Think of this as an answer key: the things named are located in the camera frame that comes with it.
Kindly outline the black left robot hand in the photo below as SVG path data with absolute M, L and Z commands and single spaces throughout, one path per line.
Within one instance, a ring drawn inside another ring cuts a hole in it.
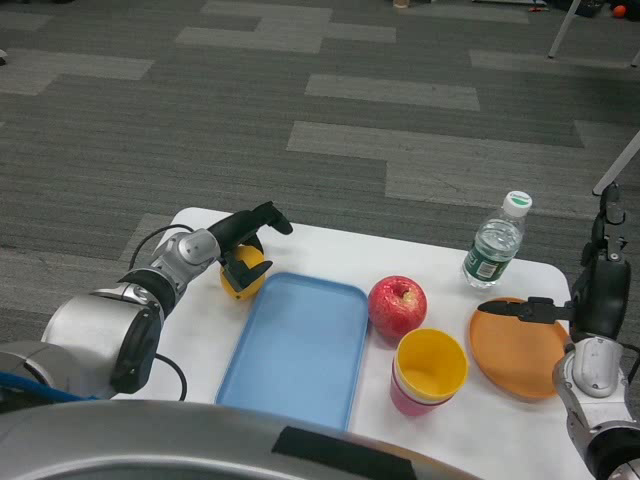
M 273 262 L 264 257 L 257 232 L 269 226 L 282 235 L 290 235 L 293 227 L 272 201 L 253 210 L 242 210 L 215 223 L 208 231 L 218 242 L 223 288 L 234 299 L 248 299 L 263 285 L 265 274 Z

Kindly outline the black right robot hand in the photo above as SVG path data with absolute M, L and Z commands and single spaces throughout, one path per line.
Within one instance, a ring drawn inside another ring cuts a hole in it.
M 625 318 L 631 285 L 631 266 L 623 254 L 627 244 L 625 220 L 621 187 L 613 182 L 600 196 L 591 239 L 581 256 L 583 271 L 571 287 L 571 299 L 564 305 L 557 306 L 549 298 L 530 297 L 524 302 L 487 301 L 477 310 L 528 323 L 567 321 L 575 342 L 588 336 L 615 340 Z

